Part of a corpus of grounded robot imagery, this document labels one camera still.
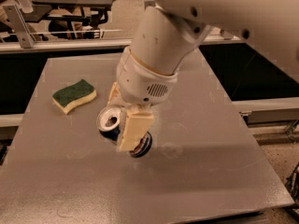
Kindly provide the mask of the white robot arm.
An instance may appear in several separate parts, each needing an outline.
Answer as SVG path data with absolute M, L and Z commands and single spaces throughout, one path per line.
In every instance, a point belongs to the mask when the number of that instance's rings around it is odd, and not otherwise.
M 299 0 L 154 0 L 117 66 L 108 106 L 119 111 L 120 151 L 136 151 L 165 101 L 183 58 L 214 27 L 239 37 L 299 81 Z

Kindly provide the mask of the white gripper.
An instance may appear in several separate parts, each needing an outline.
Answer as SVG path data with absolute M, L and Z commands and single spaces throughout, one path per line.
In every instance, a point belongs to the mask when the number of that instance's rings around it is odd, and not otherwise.
M 129 47 L 125 48 L 117 66 L 117 82 L 112 84 L 107 105 L 122 99 L 131 104 L 121 115 L 118 151 L 133 151 L 154 120 L 150 106 L 164 102 L 178 82 L 178 75 L 164 76 L 141 65 Z

